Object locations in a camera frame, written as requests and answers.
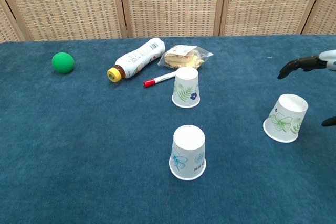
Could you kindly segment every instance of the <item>marker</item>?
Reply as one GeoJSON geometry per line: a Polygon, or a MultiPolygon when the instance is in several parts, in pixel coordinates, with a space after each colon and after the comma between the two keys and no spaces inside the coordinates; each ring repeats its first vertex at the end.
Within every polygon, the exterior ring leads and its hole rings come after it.
{"type": "Polygon", "coordinates": [[[152,85],[155,85],[155,84],[157,84],[157,83],[159,83],[161,81],[165,81],[165,80],[168,80],[170,78],[173,78],[173,77],[175,77],[175,75],[176,75],[176,71],[175,72],[171,72],[171,73],[167,73],[167,74],[165,74],[163,76],[156,77],[154,79],[150,79],[150,80],[144,81],[143,85],[144,85],[145,88],[148,88],[148,87],[150,87],[152,85]]]}

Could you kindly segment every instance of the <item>green ball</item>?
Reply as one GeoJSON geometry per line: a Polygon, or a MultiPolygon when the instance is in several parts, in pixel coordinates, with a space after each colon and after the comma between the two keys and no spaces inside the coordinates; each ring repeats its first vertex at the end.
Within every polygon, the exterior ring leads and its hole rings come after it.
{"type": "Polygon", "coordinates": [[[58,52],[53,56],[51,63],[57,72],[67,73],[74,68],[75,61],[70,54],[58,52]]]}

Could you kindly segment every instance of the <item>wicker panel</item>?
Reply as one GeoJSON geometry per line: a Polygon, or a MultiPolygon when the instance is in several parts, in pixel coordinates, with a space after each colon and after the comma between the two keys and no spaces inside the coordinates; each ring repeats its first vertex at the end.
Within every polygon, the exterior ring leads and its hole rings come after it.
{"type": "Polygon", "coordinates": [[[12,4],[16,5],[32,40],[65,40],[122,37],[117,2],[13,0],[12,4]]]}
{"type": "Polygon", "coordinates": [[[320,0],[311,25],[307,29],[309,34],[336,34],[336,0],[320,0]]]}
{"type": "Polygon", "coordinates": [[[4,8],[0,5],[0,43],[6,41],[20,41],[20,39],[10,23],[4,8]]]}
{"type": "Polygon", "coordinates": [[[225,0],[221,35],[301,33],[314,0],[225,0]]]}
{"type": "Polygon", "coordinates": [[[132,37],[209,36],[214,33],[217,0],[123,2],[126,24],[132,37]]]}

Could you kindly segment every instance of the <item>upside-down paper cup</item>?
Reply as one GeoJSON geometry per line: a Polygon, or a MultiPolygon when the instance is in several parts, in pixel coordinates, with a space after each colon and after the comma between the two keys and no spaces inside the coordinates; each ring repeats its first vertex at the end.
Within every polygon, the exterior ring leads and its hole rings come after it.
{"type": "Polygon", "coordinates": [[[295,94],[282,94],[264,121],[265,133],[278,142],[293,142],[299,136],[307,110],[305,99],[295,94]]]}
{"type": "Polygon", "coordinates": [[[204,132],[193,125],[177,128],[169,159],[170,171],[179,179],[193,180],[204,173],[205,167],[204,132]]]}
{"type": "Polygon", "coordinates": [[[172,101],[181,108],[192,108],[199,104],[198,71],[193,67],[177,69],[172,101]]]}

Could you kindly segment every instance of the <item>plastic bottle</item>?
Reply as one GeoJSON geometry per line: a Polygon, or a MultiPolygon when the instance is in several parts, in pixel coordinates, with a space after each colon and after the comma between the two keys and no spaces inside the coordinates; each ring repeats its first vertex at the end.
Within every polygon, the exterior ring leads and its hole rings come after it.
{"type": "Polygon", "coordinates": [[[112,82],[123,78],[130,78],[140,72],[148,63],[160,57],[165,52],[165,45],[159,38],[150,39],[138,49],[131,51],[116,62],[114,67],[107,71],[107,76],[112,82]]]}

